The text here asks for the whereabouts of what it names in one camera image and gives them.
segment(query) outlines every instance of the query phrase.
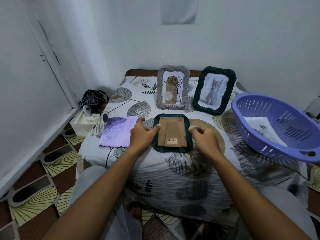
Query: leaf pattern bed sheet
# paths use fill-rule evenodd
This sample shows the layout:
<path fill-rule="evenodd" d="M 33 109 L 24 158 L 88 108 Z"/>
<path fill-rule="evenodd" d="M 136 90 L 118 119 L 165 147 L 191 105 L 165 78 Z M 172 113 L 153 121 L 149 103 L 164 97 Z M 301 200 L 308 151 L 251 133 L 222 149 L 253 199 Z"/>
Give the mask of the leaf pattern bed sheet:
<path fill-rule="evenodd" d="M 233 120 L 231 101 L 244 87 L 236 82 L 224 113 L 212 116 L 192 106 L 198 77 L 190 77 L 188 105 L 183 110 L 156 107 L 157 77 L 125 77 L 110 98 L 97 125 L 82 142 L 77 176 L 87 167 L 109 168 L 126 148 L 99 147 L 107 118 L 145 117 L 152 128 L 161 113 L 182 113 L 191 126 L 212 128 L 225 157 L 257 188 L 278 185 L 291 191 L 307 206 L 307 166 L 297 161 L 275 161 L 253 151 L 243 140 Z M 188 153 L 160 153 L 151 146 L 136 162 L 125 191 L 136 200 L 175 216 L 204 221 L 228 222 L 232 201 L 214 167 L 194 145 Z"/>

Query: black drawstring bag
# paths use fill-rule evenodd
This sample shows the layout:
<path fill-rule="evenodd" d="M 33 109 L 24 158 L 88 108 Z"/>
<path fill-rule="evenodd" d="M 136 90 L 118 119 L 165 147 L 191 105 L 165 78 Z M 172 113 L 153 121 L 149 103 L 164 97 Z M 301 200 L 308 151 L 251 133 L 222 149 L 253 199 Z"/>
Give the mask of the black drawstring bag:
<path fill-rule="evenodd" d="M 91 113 L 99 114 L 101 112 L 101 105 L 109 102 L 108 95 L 101 90 L 86 90 L 82 97 L 82 105 L 89 105 Z"/>

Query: gray pants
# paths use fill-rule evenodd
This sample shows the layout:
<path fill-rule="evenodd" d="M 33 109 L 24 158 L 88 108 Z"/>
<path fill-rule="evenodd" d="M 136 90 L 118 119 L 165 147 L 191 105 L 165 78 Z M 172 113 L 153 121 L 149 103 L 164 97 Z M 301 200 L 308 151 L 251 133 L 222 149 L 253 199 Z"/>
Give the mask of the gray pants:
<path fill-rule="evenodd" d="M 83 171 L 71 193 L 69 206 L 82 195 L 99 177 L 105 173 L 106 169 L 101 166 L 92 166 Z M 260 190 L 261 193 L 275 204 L 284 214 L 296 223 L 311 239 L 317 240 L 316 230 L 312 220 L 302 203 L 289 191 L 280 187 L 269 186 Z M 227 236 L 228 240 L 248 240 L 251 239 L 248 230 L 242 220 L 239 221 L 235 231 L 231 231 Z M 118 200 L 114 214 L 110 218 L 100 239 L 105 240 L 141 240 L 141 223 L 134 219 L 127 211 L 123 203 Z"/>

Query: purple cloth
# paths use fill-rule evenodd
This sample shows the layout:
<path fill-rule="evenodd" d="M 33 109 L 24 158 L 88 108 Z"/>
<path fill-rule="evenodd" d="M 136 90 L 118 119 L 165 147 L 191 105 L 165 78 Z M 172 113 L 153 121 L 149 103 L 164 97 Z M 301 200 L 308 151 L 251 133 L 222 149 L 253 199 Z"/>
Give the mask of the purple cloth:
<path fill-rule="evenodd" d="M 130 130 L 134 127 L 138 118 L 138 116 L 108 118 L 99 146 L 128 147 L 130 144 Z"/>

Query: purple plastic basket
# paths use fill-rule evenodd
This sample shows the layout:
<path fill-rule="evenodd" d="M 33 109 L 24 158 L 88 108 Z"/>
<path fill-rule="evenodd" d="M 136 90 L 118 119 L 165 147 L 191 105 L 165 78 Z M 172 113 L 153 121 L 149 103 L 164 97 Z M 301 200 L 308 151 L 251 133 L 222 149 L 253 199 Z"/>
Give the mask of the purple plastic basket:
<path fill-rule="evenodd" d="M 241 93 L 231 104 L 234 119 L 244 141 L 258 153 L 281 160 L 320 161 L 320 128 L 291 105 L 257 93 Z M 286 146 L 256 132 L 245 117 L 267 117 Z"/>

